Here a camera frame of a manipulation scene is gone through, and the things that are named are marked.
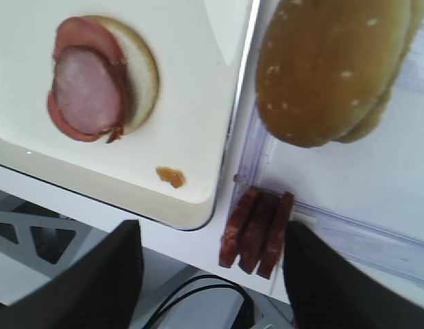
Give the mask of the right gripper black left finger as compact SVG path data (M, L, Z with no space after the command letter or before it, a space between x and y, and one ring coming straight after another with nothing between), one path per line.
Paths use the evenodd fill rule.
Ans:
M143 277L140 225L126 220L46 285L0 308L0 328L128 328Z

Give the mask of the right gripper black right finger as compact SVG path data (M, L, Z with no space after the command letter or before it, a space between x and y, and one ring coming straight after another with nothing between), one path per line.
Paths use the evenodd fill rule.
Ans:
M298 328L424 328L424 308L361 272L298 221L286 230L283 271Z

